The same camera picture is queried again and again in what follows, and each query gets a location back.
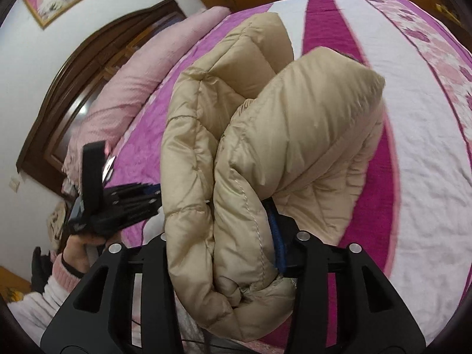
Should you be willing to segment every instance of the bedsheet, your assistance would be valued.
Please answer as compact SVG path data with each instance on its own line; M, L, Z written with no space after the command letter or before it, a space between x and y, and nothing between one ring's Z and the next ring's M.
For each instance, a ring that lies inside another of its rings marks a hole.
M340 243L360 243L390 278L427 343L471 282L472 56L408 0L282 0L228 16L174 66L115 150L110 184L160 182L160 142L173 85L193 61L258 12L277 12L295 58L317 46L386 79L385 130ZM123 231L142 243L143 223ZM330 283L330 320L336 313ZM249 347L282 353L290 320ZM329 326L327 344L336 341Z

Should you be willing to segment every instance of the human hand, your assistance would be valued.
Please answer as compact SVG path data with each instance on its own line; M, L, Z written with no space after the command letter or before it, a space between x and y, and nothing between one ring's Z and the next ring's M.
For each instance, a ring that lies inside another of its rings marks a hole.
M74 269L81 273L86 273L90 268L86 245L100 246L105 244L108 248L113 243L121 242L121 233L117 232L109 240L91 233L81 235L71 235L67 240L62 257Z

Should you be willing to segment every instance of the light switch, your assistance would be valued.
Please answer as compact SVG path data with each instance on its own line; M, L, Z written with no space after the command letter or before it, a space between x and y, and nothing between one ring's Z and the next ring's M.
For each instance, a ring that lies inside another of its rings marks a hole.
M15 177L11 177L8 186L11 188L11 190L13 190L15 193L17 193L18 188L20 187L20 180L18 180Z

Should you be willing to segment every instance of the wall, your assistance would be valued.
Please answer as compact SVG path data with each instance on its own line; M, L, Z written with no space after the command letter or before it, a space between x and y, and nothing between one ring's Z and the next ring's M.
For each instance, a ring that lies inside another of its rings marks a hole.
M48 250L46 219L58 197L28 177L15 163L42 100L68 56L106 23L161 0L83 0L41 29L18 0L0 28L0 265L31 277L35 246ZM194 14L199 0L177 0ZM18 193L8 187L20 179Z

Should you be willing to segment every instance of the rolled pink blanket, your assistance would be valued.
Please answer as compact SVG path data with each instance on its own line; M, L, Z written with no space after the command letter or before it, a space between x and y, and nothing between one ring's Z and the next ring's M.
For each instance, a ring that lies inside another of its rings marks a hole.
M118 70L70 139L62 170L75 186L81 184L83 146L105 140L112 150L177 61L229 14L216 6L164 29Z

